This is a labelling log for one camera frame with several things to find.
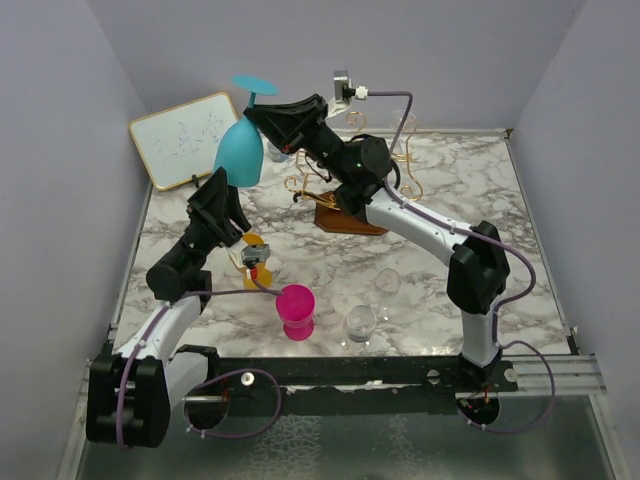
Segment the blue plastic wine glass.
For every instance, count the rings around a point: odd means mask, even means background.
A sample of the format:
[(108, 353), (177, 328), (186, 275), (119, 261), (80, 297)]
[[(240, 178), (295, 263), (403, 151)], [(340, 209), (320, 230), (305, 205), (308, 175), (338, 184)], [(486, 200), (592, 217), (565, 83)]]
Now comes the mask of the blue plastic wine glass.
[[(267, 80), (237, 75), (233, 83), (249, 93), (248, 107), (257, 96), (275, 96), (279, 89)], [(223, 135), (213, 164), (213, 173), (224, 169), (227, 183), (236, 188), (251, 188), (260, 181), (264, 158), (263, 141), (258, 128), (245, 114)]]

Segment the clear wine glass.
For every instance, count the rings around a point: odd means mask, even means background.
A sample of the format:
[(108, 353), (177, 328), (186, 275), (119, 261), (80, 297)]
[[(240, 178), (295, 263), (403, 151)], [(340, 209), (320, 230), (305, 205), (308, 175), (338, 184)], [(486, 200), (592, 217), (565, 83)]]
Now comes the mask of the clear wine glass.
[(409, 136), (417, 130), (417, 119), (413, 112), (407, 114), (407, 118), (403, 120), (405, 111), (395, 110), (390, 114), (389, 126), (396, 133), (399, 127), (402, 127), (402, 135)]

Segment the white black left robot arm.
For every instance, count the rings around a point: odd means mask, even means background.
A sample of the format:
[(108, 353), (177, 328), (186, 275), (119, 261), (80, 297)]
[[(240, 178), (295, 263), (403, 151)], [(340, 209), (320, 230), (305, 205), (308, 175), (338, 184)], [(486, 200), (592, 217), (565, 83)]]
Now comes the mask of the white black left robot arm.
[(237, 244), (251, 226), (224, 169), (188, 199), (187, 214), (182, 236), (146, 274), (159, 307), (117, 352), (91, 363), (85, 427), (91, 442), (156, 448), (166, 435), (175, 397), (169, 359), (212, 297), (207, 257)]

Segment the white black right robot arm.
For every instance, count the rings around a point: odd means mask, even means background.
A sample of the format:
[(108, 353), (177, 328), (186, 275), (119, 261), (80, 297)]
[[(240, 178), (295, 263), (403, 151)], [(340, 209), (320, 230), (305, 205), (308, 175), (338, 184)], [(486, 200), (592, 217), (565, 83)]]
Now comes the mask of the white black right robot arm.
[(255, 104), (245, 117), (284, 154), (303, 150), (338, 181), (334, 197), (347, 216), (400, 235), (448, 269), (446, 292), (461, 311), (461, 383), (481, 391), (501, 356), (492, 310), (510, 267), (494, 225), (460, 226), (400, 195), (387, 177), (394, 162), (384, 139), (361, 134), (343, 141), (326, 123), (329, 105), (318, 94), (281, 105)]

